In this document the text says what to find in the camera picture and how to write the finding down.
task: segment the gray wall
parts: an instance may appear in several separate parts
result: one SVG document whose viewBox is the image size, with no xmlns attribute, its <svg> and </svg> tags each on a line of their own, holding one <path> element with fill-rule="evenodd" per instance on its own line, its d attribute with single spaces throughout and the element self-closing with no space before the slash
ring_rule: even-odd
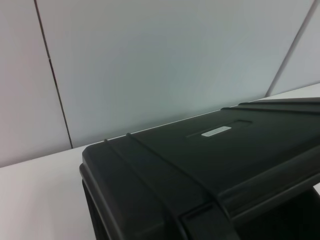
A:
<svg viewBox="0 0 320 240">
<path fill-rule="evenodd" d="M 0 167 L 70 149 L 33 1 L 0 1 Z"/>
<path fill-rule="evenodd" d="M 312 0 L 37 0 L 75 147 L 264 97 Z M 272 94 L 318 82 L 319 9 Z M 71 148 L 33 1 L 0 2 L 0 167 Z"/>
<path fill-rule="evenodd" d="M 320 83 L 319 0 L 271 95 Z"/>
<path fill-rule="evenodd" d="M 264 97 L 311 0 L 38 0 L 75 147 Z"/>
</svg>

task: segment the wall seam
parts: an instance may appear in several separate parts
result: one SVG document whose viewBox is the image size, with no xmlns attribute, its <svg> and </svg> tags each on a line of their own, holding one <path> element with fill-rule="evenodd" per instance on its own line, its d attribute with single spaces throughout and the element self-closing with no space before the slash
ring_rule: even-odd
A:
<svg viewBox="0 0 320 240">
<path fill-rule="evenodd" d="M 285 55 L 281 65 L 280 65 L 278 71 L 276 72 L 276 74 L 274 76 L 274 79 L 272 80 L 272 82 L 271 82 L 271 84 L 270 84 L 270 86 L 269 86 L 269 88 L 268 88 L 268 90 L 267 90 L 267 92 L 266 92 L 266 94 L 264 96 L 265 98 L 271 96 L 272 91 L 274 90 L 275 86 L 277 85 L 277 83 L 278 83 L 278 81 L 279 81 L 284 69 L 286 68 L 286 66 L 287 66 L 291 56 L 293 55 L 293 53 L 294 53 L 294 51 L 295 51 L 295 49 L 296 49 L 296 47 L 297 47 L 302 35 L 304 34 L 304 32 L 305 32 L 305 30 L 306 30 L 311 18 L 313 17 L 313 15 L 314 15 L 314 13 L 315 13 L 315 11 L 317 9 L 317 6 L 319 4 L 319 1 L 320 0 L 314 0 L 313 1 L 313 3 L 311 5 L 308 13 L 306 14 L 306 16 L 305 16 L 305 18 L 304 18 L 304 20 L 303 20 L 298 32 L 297 32 L 297 34 L 294 37 L 294 40 L 292 41 L 292 44 L 291 44 L 288 52 L 286 53 L 286 55 Z"/>
<path fill-rule="evenodd" d="M 60 96 L 60 92 L 59 92 L 59 88 L 58 88 L 58 84 L 57 84 L 57 80 L 56 80 L 54 67 L 53 67 L 52 62 L 51 62 L 49 49 L 48 49 L 46 36 L 45 36 L 45 31 L 44 31 L 44 28 L 43 28 L 43 25 L 42 25 L 40 12 L 39 12 L 39 9 L 38 9 L 38 3 L 37 3 L 37 0 L 33 0 L 33 1 L 34 1 L 34 6 L 35 6 L 36 14 L 37 14 L 37 17 L 38 17 L 38 21 L 39 21 L 39 25 L 40 25 L 40 29 L 41 29 L 41 33 L 42 33 L 42 38 L 43 38 L 46 54 L 47 54 L 47 57 L 48 57 L 48 60 L 49 60 L 49 64 L 50 64 L 51 73 L 52 73 L 52 76 L 53 76 L 56 93 L 58 95 L 58 99 L 59 99 L 59 102 L 60 102 L 60 107 L 61 107 L 61 111 L 62 111 L 62 115 L 63 115 L 63 119 L 64 119 L 65 128 L 66 128 L 66 131 L 67 131 L 67 134 L 68 134 L 68 137 L 69 137 L 70 146 L 73 149 L 74 147 L 73 147 L 73 144 L 72 144 L 72 140 L 71 140 L 71 136 L 70 136 L 70 132 L 69 132 L 69 128 L 68 128 L 68 123 L 67 123 L 67 119 L 66 119 L 66 115 L 65 115 L 65 111 L 64 111 L 64 106 L 62 104 L 62 100 L 61 100 L 61 96 Z"/>
</svg>

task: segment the white table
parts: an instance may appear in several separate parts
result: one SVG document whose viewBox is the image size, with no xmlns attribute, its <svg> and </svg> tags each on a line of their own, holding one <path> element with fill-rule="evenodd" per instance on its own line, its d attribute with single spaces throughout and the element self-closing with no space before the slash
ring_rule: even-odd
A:
<svg viewBox="0 0 320 240">
<path fill-rule="evenodd" d="M 315 97 L 320 84 L 266 99 Z M 0 240 L 96 239 L 79 173 L 84 149 L 0 168 Z"/>
</svg>

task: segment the case lid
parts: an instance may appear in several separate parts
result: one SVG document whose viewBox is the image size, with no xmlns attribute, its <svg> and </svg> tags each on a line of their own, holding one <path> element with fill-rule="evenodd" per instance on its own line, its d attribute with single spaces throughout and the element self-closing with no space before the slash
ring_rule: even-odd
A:
<svg viewBox="0 0 320 240">
<path fill-rule="evenodd" d="M 241 103 L 87 147 L 111 239 L 238 239 L 233 224 L 320 182 L 319 103 Z"/>
</svg>

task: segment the white label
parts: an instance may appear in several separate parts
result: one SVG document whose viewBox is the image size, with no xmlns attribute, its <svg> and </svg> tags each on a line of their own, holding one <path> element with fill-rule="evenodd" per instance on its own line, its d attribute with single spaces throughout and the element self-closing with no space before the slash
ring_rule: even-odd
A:
<svg viewBox="0 0 320 240">
<path fill-rule="evenodd" d="M 221 132 L 224 132 L 224 131 L 227 131 L 231 129 L 231 127 L 229 126 L 222 126 L 222 127 L 219 127 L 219 128 L 216 128 L 214 130 L 211 130 L 211 131 L 207 131 L 205 133 L 202 133 L 201 136 L 205 136 L 205 137 L 210 137 L 212 135 L 215 135 L 215 134 L 218 134 L 218 133 L 221 133 Z"/>
</svg>

